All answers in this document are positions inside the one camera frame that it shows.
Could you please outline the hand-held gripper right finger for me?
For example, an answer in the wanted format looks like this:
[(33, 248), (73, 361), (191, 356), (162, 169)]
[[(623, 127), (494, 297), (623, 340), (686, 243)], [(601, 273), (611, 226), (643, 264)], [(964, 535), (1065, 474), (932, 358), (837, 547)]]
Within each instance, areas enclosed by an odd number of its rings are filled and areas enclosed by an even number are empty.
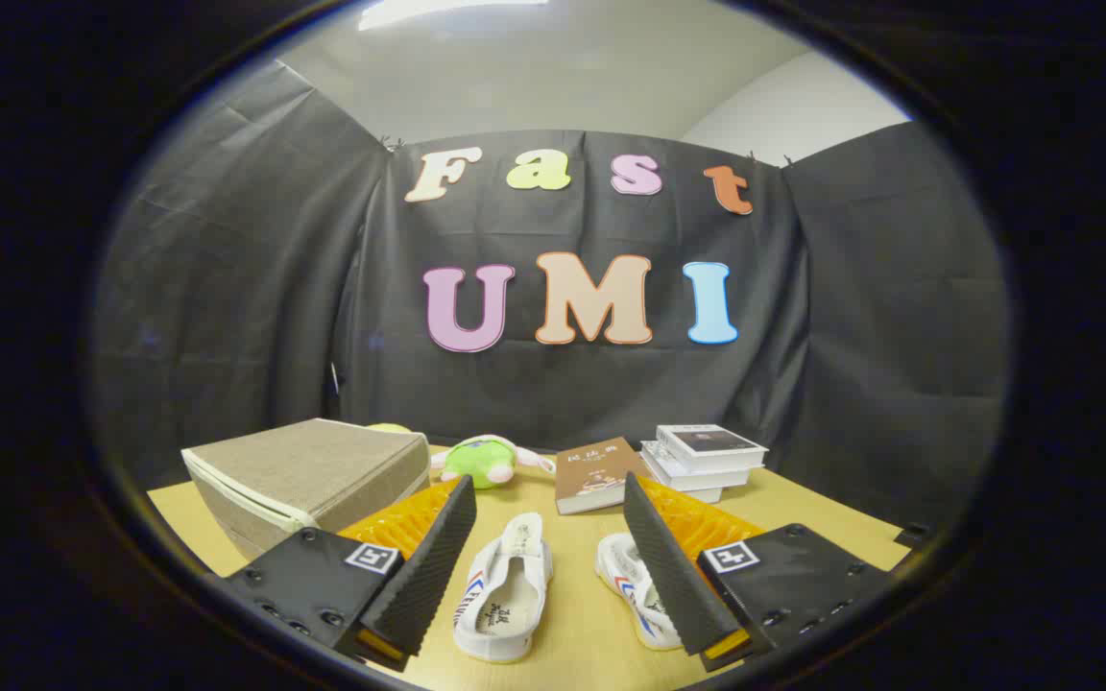
[(708, 672), (820, 638), (894, 586), (799, 522), (757, 528), (648, 478), (626, 477), (623, 514), (685, 651)]

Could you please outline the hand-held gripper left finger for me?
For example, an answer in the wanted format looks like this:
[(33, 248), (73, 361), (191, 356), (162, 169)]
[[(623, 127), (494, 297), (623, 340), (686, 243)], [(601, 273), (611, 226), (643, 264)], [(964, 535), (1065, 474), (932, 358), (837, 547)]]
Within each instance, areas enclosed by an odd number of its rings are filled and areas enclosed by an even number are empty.
[(227, 587), (268, 620), (400, 672), (421, 651), (474, 516), (469, 477), (438, 483), (340, 533), (299, 528)]

